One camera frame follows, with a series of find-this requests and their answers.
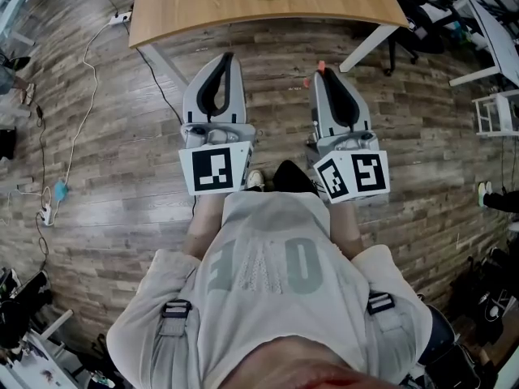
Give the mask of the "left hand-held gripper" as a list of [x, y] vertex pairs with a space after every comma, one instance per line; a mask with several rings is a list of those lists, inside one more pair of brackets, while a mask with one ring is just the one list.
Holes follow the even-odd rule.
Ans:
[[[255, 128], [247, 121], [241, 64], [231, 52], [208, 62], [183, 97], [182, 137], [178, 154], [188, 193], [228, 194], [246, 184], [254, 151]], [[230, 123], [195, 123], [195, 122]]]

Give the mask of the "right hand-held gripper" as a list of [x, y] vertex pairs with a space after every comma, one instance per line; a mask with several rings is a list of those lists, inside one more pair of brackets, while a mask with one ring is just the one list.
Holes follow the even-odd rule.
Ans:
[[[356, 87], [334, 69], [327, 69], [327, 91], [316, 71], [310, 86], [311, 116], [317, 138], [307, 141], [307, 163], [317, 190], [329, 203], [341, 203], [390, 191], [388, 155], [370, 131], [368, 105]], [[343, 135], [329, 136], [335, 127]]]

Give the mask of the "person's left forearm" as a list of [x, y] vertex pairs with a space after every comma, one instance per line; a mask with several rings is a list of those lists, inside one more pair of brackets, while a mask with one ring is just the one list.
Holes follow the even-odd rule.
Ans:
[[201, 195], [187, 230], [182, 251], [202, 260], [219, 233], [225, 204], [225, 194]]

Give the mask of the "person's right forearm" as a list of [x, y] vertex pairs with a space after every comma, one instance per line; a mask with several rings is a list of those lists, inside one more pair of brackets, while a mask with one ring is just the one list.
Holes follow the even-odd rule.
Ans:
[[364, 250], [354, 203], [346, 201], [334, 203], [328, 207], [328, 210], [330, 240], [348, 260], [354, 259]]

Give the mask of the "white table leg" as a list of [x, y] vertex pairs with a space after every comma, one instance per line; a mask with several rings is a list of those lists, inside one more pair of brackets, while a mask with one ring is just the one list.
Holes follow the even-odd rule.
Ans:
[[152, 43], [143, 45], [140, 49], [163, 73], [170, 78], [181, 93], [186, 91], [189, 84], [187, 78], [177, 68], [172, 58], [167, 55], [158, 44]]
[[390, 37], [398, 26], [379, 25], [339, 66], [342, 73], [347, 73], [362, 61], [373, 49]]

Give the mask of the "person's black trousers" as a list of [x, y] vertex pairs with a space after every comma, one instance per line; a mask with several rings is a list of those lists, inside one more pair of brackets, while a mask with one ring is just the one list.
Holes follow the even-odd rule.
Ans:
[[313, 181], [291, 160], [284, 160], [272, 178], [273, 189], [285, 193], [319, 195]]

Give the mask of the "black office chair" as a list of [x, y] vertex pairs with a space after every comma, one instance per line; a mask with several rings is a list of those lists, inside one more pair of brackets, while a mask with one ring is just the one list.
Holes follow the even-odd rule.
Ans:
[[395, 70], [395, 50], [400, 45], [412, 55], [413, 64], [418, 60], [417, 52], [439, 54], [444, 52], [440, 29], [422, 8], [428, 0], [397, 0], [408, 22], [406, 28], [398, 28], [388, 37], [390, 67], [384, 70], [390, 76]]

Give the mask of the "white rack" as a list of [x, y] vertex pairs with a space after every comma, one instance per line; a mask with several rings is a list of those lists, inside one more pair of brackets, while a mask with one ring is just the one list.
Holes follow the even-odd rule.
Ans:
[[519, 138], [519, 89], [472, 100], [478, 136]]

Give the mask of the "white desk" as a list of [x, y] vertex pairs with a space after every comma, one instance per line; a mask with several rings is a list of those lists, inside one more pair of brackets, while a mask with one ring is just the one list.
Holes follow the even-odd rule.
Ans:
[[483, 32], [494, 64], [486, 69], [463, 75], [449, 81], [451, 87], [502, 75], [519, 88], [519, 54], [507, 30], [475, 0], [459, 0], [455, 9], [468, 8]]
[[10, 365], [0, 365], [0, 389], [94, 389], [92, 374], [63, 342], [54, 343], [52, 334], [72, 316], [67, 310], [43, 332], [29, 330], [24, 342], [28, 349]]

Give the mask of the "person's beige shirt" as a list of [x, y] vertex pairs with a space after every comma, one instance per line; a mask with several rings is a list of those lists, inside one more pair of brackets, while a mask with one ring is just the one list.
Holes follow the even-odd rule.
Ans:
[[109, 329], [109, 355], [135, 389], [218, 389], [261, 344], [297, 336], [397, 385], [430, 340], [430, 309], [385, 245], [348, 260], [312, 193], [240, 191], [199, 260], [158, 250]]

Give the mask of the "person's chin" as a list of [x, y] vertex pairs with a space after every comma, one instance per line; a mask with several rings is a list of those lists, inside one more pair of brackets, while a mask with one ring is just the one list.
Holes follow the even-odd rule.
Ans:
[[218, 389], [399, 389], [302, 337], [277, 338], [247, 354]]

